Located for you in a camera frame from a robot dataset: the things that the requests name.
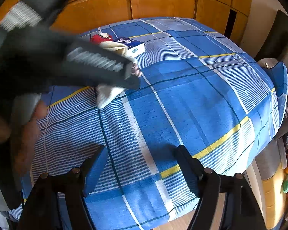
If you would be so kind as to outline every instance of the bed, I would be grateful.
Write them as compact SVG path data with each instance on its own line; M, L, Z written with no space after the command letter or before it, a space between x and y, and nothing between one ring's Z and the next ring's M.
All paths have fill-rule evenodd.
M152 229L196 208L173 157L184 144L219 174L244 172L283 120L288 77L280 62L264 71L237 45L193 19L154 17L114 23L105 32L145 43L137 57L139 90L126 90L106 108L93 87L52 87L39 121L32 170L24 196L43 172L66 173L100 145L109 158L85 198L97 229ZM71 229L64 195L60 210ZM19 218L22 208L12 211Z

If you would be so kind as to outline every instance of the red plush toy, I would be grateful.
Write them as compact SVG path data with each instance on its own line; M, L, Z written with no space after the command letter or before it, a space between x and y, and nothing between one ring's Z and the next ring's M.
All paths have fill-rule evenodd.
M91 37L91 42L97 45L99 45L103 41L112 41L112 40L113 40L112 36L107 33L100 33Z

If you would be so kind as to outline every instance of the person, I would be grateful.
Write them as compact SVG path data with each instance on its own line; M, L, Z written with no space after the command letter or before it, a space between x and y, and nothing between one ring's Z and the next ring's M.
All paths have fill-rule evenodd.
M13 167L20 175L25 175L31 168L34 158L34 145L40 137L40 129L37 120L46 117L48 108L45 103L40 101L31 120L22 127L19 134L11 132L8 123L0 117L0 143L4 143L11 136L11 149L14 152Z

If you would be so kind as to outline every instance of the tissue box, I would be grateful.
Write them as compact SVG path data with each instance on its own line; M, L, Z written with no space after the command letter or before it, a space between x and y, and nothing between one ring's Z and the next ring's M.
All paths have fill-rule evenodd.
M127 55L132 58L135 58L139 56L141 53L145 52L144 43L139 42L137 40L121 37L114 41L125 44L128 47Z

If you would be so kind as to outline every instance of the wooden floor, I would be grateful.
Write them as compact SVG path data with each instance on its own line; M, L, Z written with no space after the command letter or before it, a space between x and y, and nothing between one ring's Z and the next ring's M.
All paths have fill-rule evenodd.
M212 222L212 227L210 230L218 230L220 226L221 217L223 214L223 207L224 207L224 200L225 200L225 193L220 194L218 200L218 206L216 210L216 214L214 217L214 221ZM194 211L176 219L168 222L164 225L161 225L154 230L186 230L189 226L189 223L193 217Z

